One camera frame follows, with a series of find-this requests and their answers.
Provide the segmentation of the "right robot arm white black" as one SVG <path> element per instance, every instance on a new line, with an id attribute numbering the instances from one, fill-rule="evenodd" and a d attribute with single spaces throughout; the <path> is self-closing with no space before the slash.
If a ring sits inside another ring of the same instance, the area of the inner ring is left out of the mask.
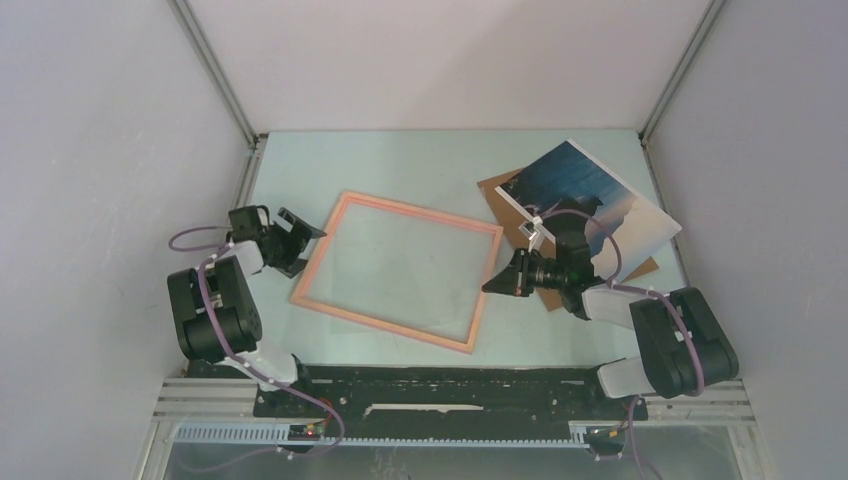
<path id="1" fill-rule="evenodd" d="M 557 236 L 553 256 L 542 254 L 544 222 L 560 216 L 599 230 L 614 253 L 611 273 L 597 273 L 583 228 Z M 625 397 L 698 397 L 708 386 L 739 374 L 737 353 L 703 293 L 695 287 L 663 292 L 621 282 L 624 250 L 612 229 L 595 216 L 579 207 L 559 207 L 504 225 L 524 243 L 483 284 L 483 292 L 526 298 L 537 290 L 552 291 L 576 318 L 618 325 L 635 334 L 638 356 L 597 366 L 592 383 L 583 388 L 581 402 L 591 416 L 610 416 Z"/>

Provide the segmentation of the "left aluminium corner post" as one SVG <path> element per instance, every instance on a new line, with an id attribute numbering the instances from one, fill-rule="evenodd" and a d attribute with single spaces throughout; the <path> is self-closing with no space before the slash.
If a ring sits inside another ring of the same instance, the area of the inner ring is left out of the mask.
<path id="1" fill-rule="evenodd" d="M 167 3 L 223 102 L 225 109 L 235 122 L 241 137 L 249 149 L 254 149 L 258 143 L 259 134 L 248 120 L 245 110 L 237 98 L 190 2 L 186 0 L 168 0 Z"/>

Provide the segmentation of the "clear glass pane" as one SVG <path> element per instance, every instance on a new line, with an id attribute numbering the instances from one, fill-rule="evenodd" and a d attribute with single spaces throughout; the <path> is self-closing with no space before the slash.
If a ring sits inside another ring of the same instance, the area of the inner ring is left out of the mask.
<path id="1" fill-rule="evenodd" d="M 469 343 L 493 230 L 349 205 L 314 275 L 308 297 L 337 309 Z"/>

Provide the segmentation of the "orange wooden picture frame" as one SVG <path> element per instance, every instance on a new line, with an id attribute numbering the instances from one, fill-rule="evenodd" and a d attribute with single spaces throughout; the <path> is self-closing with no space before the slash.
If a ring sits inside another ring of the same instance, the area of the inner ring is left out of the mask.
<path id="1" fill-rule="evenodd" d="M 470 354 L 494 272 L 501 226 L 345 191 L 292 304 Z"/>

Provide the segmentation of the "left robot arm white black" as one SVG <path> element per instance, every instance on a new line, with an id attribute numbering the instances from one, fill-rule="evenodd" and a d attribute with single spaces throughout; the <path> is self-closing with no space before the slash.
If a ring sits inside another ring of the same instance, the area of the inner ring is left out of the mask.
<path id="1" fill-rule="evenodd" d="M 316 403 L 308 370 L 296 355 L 263 344 L 248 279 L 265 269 L 296 277 L 308 264 L 302 256 L 306 247 L 326 234 L 285 208 L 272 213 L 249 205 L 227 217 L 223 243 L 209 245 L 211 253 L 200 265 L 167 277 L 180 350 L 191 361 L 233 368 L 262 391 L 278 391 L 283 409 L 304 416 Z"/>

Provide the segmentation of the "brown backing board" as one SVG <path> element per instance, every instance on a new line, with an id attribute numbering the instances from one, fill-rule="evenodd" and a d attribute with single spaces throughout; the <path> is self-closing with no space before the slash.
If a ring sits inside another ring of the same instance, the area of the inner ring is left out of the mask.
<path id="1" fill-rule="evenodd" d="M 495 216 L 497 223 L 503 227 L 504 236 L 513 248 L 528 248 L 530 240 L 524 233 L 519 230 L 519 227 L 535 214 L 538 210 L 535 204 L 527 203 L 527 199 L 521 198 L 520 189 L 513 188 L 518 180 L 513 180 L 521 173 L 522 169 L 506 172 L 502 175 L 492 177 L 478 182 L 478 187 L 481 190 L 487 204 Z M 556 248 L 555 240 L 551 240 L 546 233 L 541 234 L 540 253 L 544 258 L 553 259 L 555 257 Z M 651 272 L 659 270 L 659 265 L 653 257 L 648 257 L 641 265 L 633 272 L 626 276 L 625 281 L 630 281 L 635 278 L 643 277 Z M 541 298 L 541 301 L 548 312 L 553 312 L 563 308 L 561 298 L 558 293 L 552 290 L 536 290 L 536 293 Z"/>

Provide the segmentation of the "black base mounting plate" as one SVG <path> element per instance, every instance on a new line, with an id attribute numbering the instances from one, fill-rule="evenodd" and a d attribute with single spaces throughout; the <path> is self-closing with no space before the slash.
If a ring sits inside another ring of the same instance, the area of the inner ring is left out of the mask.
<path id="1" fill-rule="evenodd" d="M 339 414 L 347 440 L 566 441 L 580 422 L 624 422 L 595 369 L 309 365 L 297 392 Z"/>

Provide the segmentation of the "landscape photo print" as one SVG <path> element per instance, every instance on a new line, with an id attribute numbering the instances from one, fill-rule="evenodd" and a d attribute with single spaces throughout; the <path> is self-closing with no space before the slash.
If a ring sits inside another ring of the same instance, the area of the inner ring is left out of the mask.
<path id="1" fill-rule="evenodd" d="M 535 204 L 533 217 L 566 197 L 598 197 L 586 234 L 595 272 L 624 279 L 668 243 L 682 227 L 586 149 L 569 139 L 521 170 L 513 188 Z"/>

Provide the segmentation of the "aluminium corner post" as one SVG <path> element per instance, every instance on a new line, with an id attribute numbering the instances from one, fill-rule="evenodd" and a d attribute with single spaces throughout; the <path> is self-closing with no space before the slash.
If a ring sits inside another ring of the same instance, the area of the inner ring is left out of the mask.
<path id="1" fill-rule="evenodd" d="M 237 98 L 190 2 L 186 0 L 168 0 L 167 3 L 223 102 L 225 109 L 235 122 L 241 137 L 249 149 L 254 149 L 258 143 L 259 134 L 248 120 L 245 110 Z"/>
<path id="2" fill-rule="evenodd" d="M 696 24 L 682 54 L 677 60 L 639 132 L 640 143 L 644 148 L 650 143 L 666 111 L 674 100 L 688 72 L 697 60 L 699 53 L 728 3 L 728 0 L 711 0 L 708 2 L 707 7 Z"/>

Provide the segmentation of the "right aluminium corner post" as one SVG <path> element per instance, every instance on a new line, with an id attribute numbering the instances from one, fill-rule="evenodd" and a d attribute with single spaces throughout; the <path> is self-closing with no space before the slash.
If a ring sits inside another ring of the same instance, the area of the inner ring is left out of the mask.
<path id="1" fill-rule="evenodd" d="M 650 143 L 666 111 L 674 100 L 688 72 L 697 60 L 699 53 L 728 3 L 728 0 L 711 0 L 708 2 L 707 7 L 696 24 L 682 54 L 677 60 L 639 132 L 640 143 L 644 148 Z"/>

